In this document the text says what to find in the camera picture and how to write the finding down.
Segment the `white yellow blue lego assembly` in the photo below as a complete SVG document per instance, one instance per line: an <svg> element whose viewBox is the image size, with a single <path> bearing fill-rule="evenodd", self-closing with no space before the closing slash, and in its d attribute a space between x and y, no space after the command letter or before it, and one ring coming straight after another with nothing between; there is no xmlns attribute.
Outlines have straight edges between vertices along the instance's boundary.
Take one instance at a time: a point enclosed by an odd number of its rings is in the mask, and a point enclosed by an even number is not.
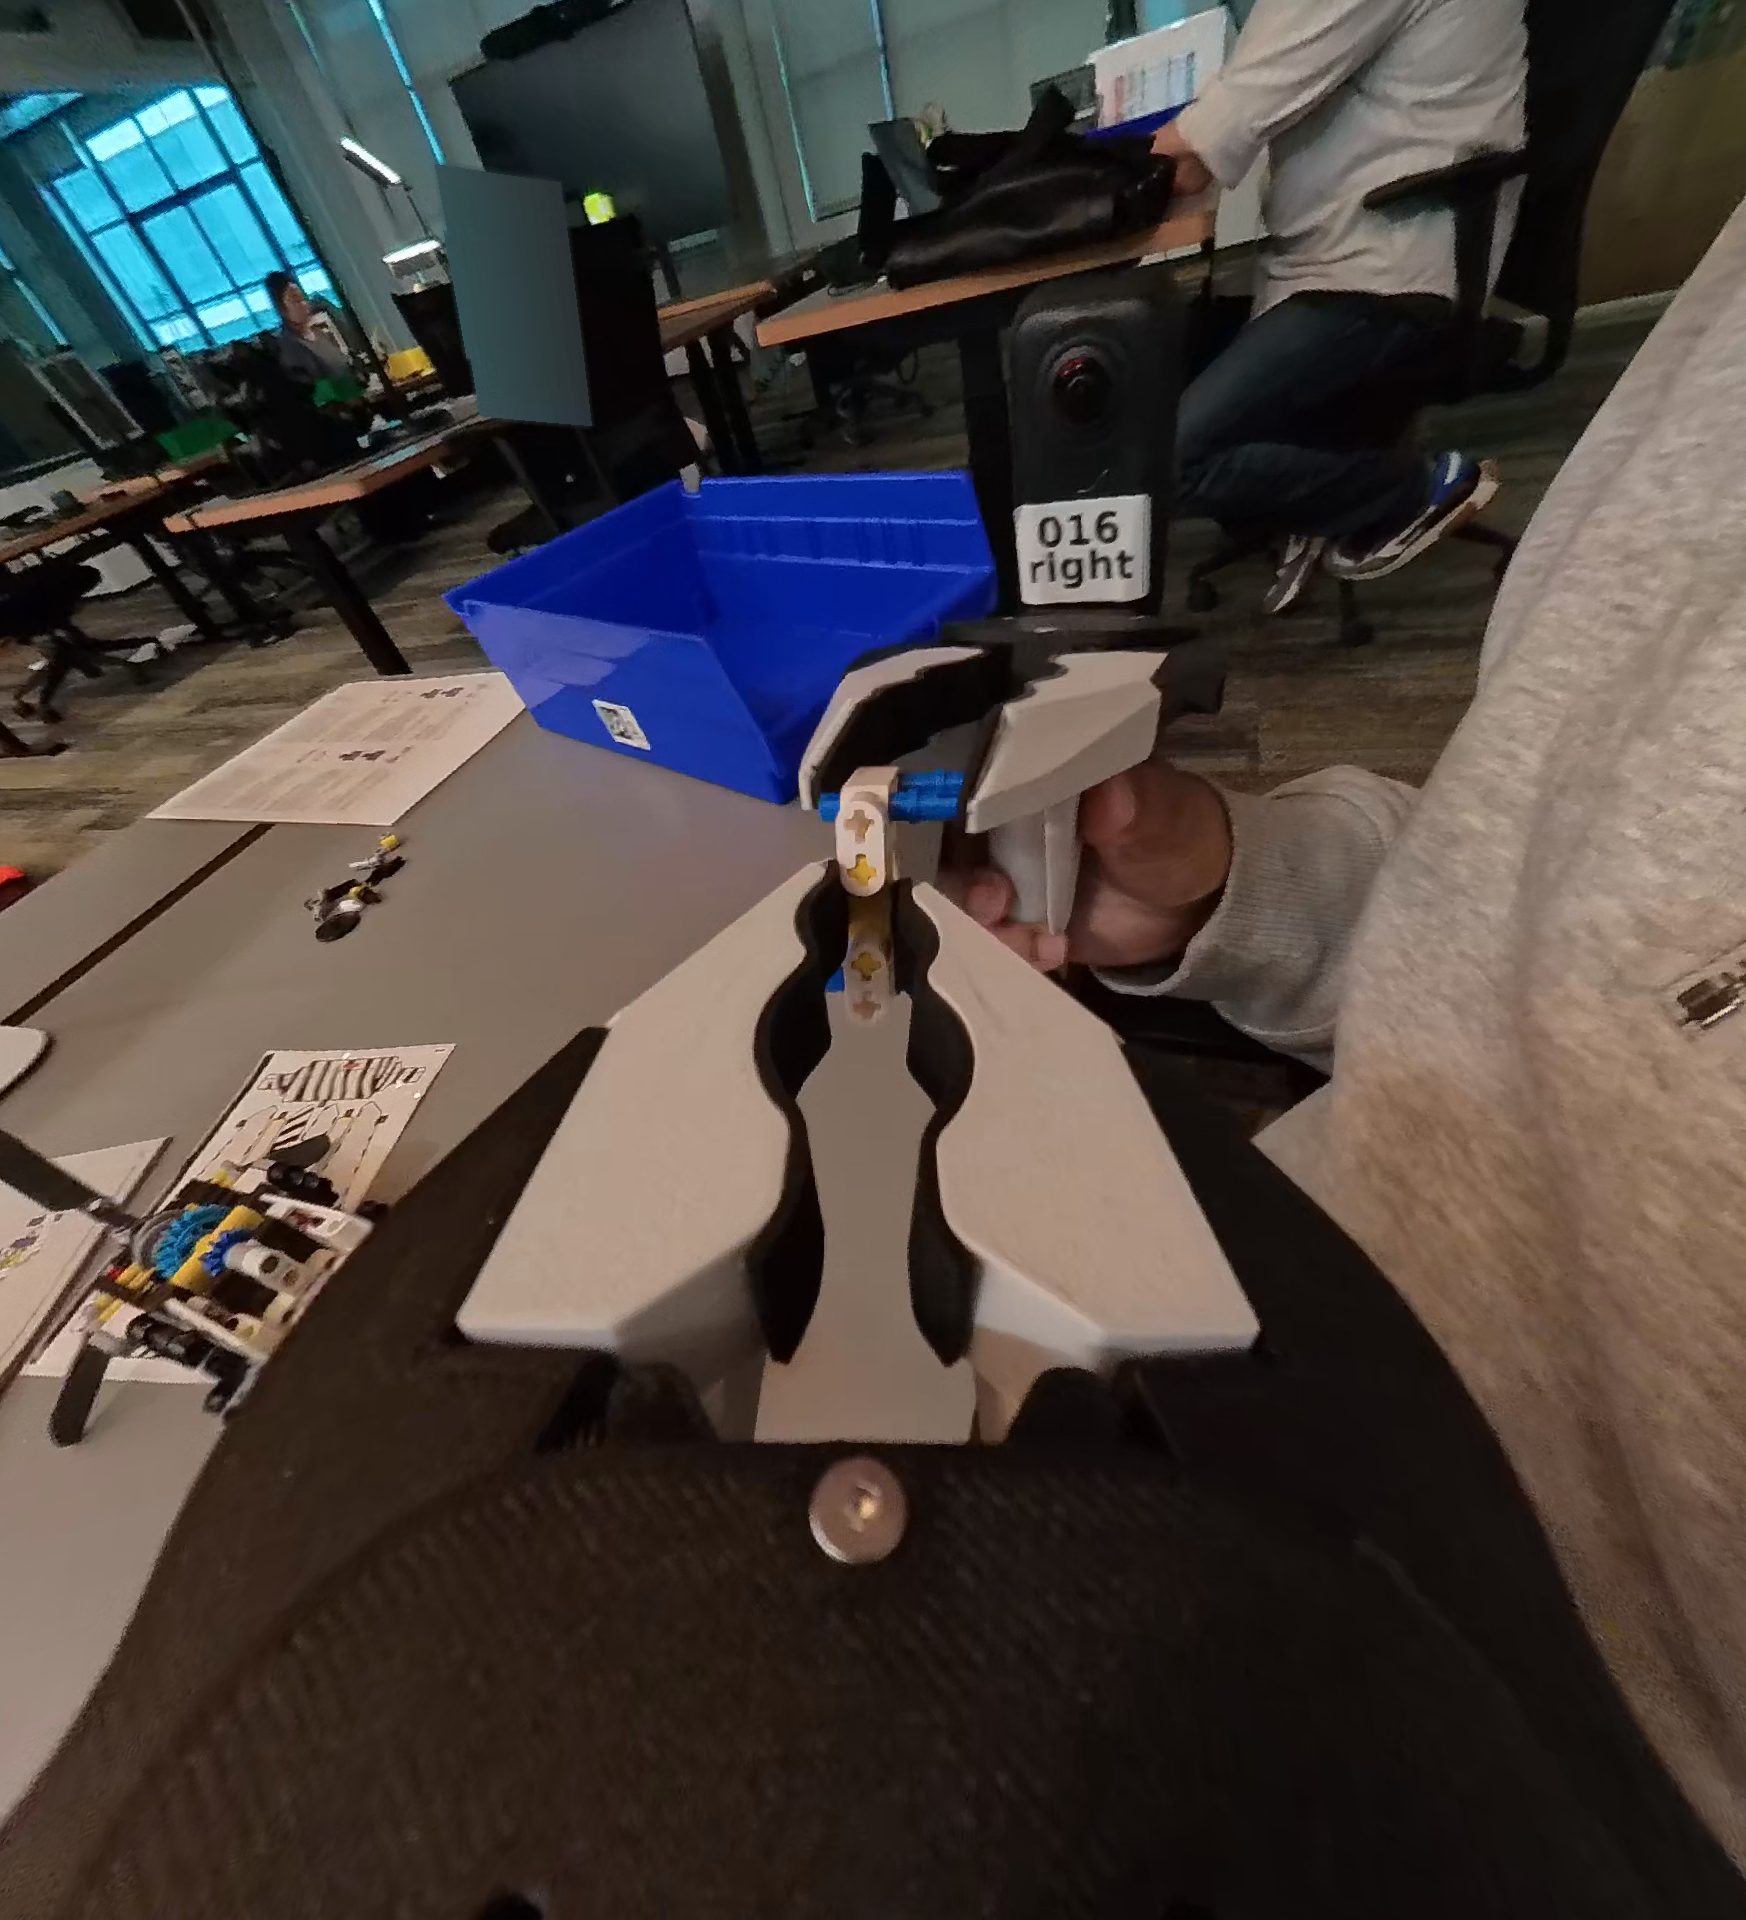
<svg viewBox="0 0 1746 1920"><path fill-rule="evenodd" d="M964 803L964 771L860 767L818 798L835 829L839 884L846 896L839 999L845 1019L875 1023L899 996L893 901L900 884L900 825L950 825Z"/></svg>

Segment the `black bag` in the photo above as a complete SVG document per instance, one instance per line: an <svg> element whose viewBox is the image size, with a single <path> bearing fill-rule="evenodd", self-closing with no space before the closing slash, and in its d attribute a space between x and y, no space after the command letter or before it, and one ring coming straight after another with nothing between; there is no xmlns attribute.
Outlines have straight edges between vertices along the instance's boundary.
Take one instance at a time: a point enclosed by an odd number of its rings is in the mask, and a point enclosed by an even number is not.
<svg viewBox="0 0 1746 1920"><path fill-rule="evenodd" d="M1174 202L1174 158L1148 134L1080 131L1057 86L1033 94L1021 127L924 143L883 123L870 134L855 246L860 272L890 289L1137 236Z"/></svg>

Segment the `black computer tower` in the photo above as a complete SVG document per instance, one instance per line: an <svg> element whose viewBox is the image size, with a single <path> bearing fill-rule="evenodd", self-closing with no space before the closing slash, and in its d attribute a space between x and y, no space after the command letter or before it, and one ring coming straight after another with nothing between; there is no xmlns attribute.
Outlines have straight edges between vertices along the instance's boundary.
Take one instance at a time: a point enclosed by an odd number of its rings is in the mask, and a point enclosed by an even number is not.
<svg viewBox="0 0 1746 1920"><path fill-rule="evenodd" d="M692 425L670 392L648 250L634 218L566 231L593 425L584 428L614 503L668 484L697 466Z"/></svg>

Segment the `person in grey hoodie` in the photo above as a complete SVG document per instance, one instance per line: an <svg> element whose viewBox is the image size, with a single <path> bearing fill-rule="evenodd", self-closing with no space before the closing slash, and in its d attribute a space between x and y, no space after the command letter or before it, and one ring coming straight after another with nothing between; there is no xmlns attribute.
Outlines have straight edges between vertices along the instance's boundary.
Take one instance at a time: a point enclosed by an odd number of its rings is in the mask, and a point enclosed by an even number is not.
<svg viewBox="0 0 1746 1920"><path fill-rule="evenodd" d="M1746 1874L1746 199L1525 531L1277 1158Z"/></svg>

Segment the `person's right hand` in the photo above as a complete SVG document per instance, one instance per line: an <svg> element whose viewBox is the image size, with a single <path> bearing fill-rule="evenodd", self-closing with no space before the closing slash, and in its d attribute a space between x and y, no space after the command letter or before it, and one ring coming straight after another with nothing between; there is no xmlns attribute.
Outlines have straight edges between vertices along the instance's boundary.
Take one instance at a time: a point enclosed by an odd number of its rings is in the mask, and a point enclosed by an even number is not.
<svg viewBox="0 0 1746 1920"><path fill-rule="evenodd" d="M1175 968L1226 884L1233 833L1222 794L1148 759L1083 794L1077 842L1064 934L1028 923L977 837L952 840L937 887L1036 972Z"/></svg>

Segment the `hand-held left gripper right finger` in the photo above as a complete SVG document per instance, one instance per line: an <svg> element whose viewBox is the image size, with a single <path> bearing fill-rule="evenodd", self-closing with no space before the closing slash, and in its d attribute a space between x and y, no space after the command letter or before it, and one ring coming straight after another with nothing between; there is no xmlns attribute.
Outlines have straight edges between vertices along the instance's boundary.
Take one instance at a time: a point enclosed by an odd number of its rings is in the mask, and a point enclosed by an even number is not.
<svg viewBox="0 0 1746 1920"><path fill-rule="evenodd" d="M1055 1371L1252 1349L1257 1318L1108 1023L952 900L893 911L907 1071L928 1101L909 1307L1002 1442Z"/></svg>

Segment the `person's right forearm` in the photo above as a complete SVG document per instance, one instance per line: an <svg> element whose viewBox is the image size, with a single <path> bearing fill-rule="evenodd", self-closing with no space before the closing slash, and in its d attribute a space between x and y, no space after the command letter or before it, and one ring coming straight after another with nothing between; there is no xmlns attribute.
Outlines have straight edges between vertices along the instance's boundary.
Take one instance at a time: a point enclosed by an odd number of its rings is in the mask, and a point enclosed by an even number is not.
<svg viewBox="0 0 1746 1920"><path fill-rule="evenodd" d="M1329 1071L1352 940L1420 789L1329 767L1218 801L1233 862L1210 915L1168 959L1097 979L1115 996L1210 1005L1246 1039Z"/></svg>

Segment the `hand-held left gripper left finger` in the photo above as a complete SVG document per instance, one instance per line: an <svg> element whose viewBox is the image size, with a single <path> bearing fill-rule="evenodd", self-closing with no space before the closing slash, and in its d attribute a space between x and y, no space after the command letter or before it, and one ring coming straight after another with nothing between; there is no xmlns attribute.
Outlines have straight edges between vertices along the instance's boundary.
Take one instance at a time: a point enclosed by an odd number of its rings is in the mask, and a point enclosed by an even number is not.
<svg viewBox="0 0 1746 1920"><path fill-rule="evenodd" d="M822 1281L798 1093L829 1047L833 872L770 896L628 1002L495 1236L466 1342L662 1365L753 1437Z"/></svg>

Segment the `white printed box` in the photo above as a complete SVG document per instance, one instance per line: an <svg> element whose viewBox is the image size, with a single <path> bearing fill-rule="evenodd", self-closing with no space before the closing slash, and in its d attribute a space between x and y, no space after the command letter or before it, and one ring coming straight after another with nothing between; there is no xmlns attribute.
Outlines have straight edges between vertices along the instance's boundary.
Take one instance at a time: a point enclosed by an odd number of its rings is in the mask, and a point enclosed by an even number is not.
<svg viewBox="0 0 1746 1920"><path fill-rule="evenodd" d="M1225 31L1225 19L1198 11L1097 48L1097 131L1158 127L1183 111L1225 58Z"/></svg>

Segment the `window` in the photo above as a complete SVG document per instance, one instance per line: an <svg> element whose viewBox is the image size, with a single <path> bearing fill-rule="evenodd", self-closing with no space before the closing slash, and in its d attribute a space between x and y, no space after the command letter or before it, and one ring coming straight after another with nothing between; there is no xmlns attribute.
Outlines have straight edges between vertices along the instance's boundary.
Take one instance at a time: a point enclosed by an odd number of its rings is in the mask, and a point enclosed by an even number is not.
<svg viewBox="0 0 1746 1920"><path fill-rule="evenodd" d="M339 296L224 86L74 100L45 124L41 199L153 351L275 331L271 275Z"/></svg>

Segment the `large dark monitor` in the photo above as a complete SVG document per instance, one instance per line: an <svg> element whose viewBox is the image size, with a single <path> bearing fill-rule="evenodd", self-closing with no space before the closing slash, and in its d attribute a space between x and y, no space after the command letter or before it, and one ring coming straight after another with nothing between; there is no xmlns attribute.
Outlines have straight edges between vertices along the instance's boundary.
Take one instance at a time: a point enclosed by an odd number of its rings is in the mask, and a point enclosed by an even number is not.
<svg viewBox="0 0 1746 1920"><path fill-rule="evenodd" d="M513 19L509 50L452 76L485 171L602 195L670 243L729 226L733 195L682 4L556 4Z"/></svg>

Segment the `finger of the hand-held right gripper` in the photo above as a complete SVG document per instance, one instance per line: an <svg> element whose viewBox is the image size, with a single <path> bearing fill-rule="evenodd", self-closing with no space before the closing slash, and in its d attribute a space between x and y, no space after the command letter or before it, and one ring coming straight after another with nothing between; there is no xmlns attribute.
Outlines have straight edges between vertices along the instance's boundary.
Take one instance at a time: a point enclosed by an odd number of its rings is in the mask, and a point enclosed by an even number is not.
<svg viewBox="0 0 1746 1920"><path fill-rule="evenodd" d="M1154 751L1165 653L1067 653L1001 706L965 786L965 832L988 833L1077 801Z"/></svg>
<svg viewBox="0 0 1746 1920"><path fill-rule="evenodd" d="M977 725L964 759L900 771L886 803L899 822L1016 822L1028 794L981 803L1001 713L1028 684L1028 639L941 639L860 656L835 684L797 774L797 806L825 822L845 813L853 771L900 767L952 728Z"/></svg>

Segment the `printed instruction sheet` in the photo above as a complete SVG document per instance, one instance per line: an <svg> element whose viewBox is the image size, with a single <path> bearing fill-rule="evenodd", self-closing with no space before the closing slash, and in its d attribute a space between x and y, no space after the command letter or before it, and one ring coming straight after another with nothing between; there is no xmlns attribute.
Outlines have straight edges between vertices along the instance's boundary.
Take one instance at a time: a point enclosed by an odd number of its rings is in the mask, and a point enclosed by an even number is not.
<svg viewBox="0 0 1746 1920"><path fill-rule="evenodd" d="M522 714L495 672L333 686L149 820L394 829Z"/></svg>

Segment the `long wooden desk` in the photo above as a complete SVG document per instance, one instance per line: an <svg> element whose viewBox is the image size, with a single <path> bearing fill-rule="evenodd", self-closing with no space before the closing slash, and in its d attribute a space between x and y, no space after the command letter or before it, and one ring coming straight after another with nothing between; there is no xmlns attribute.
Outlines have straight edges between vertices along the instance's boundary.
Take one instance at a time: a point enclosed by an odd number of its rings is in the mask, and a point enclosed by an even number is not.
<svg viewBox="0 0 1746 1920"><path fill-rule="evenodd" d="M187 489L224 466L224 455L200 455L193 462L179 462L126 482L116 482L88 503L57 520L33 520L16 531L0 531L0 567L31 565L45 558L50 548L74 543L82 550L131 548L138 552L149 578L163 589L182 618L197 639L224 640L230 633L211 616L187 577L163 558L156 548L156 531L163 516L182 510Z"/></svg>
<svg viewBox="0 0 1746 1920"><path fill-rule="evenodd" d="M356 645L359 656L380 679L405 679L408 657L386 630L374 601L363 592L356 578L339 562L333 548L319 537L319 527L339 508L369 503L397 484L405 484L421 472L434 472L452 460L466 460L476 450L495 448L526 500L546 510L540 490L517 457L517 425L507 419L466 418L420 436L386 446L356 462L326 472L316 479L269 489L259 494L234 496L230 503L203 503L163 516L163 531L182 534L281 534L292 558L308 572L323 603L336 613L339 623Z"/></svg>

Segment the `blue plastic bin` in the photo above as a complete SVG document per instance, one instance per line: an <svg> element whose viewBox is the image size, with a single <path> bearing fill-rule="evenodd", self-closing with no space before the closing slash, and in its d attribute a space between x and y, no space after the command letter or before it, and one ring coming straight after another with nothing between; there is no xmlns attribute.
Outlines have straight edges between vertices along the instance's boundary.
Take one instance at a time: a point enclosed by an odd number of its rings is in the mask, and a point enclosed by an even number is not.
<svg viewBox="0 0 1746 1920"><path fill-rule="evenodd" d="M668 482L444 592L540 728L763 803L860 656L994 603L965 472Z"/></svg>

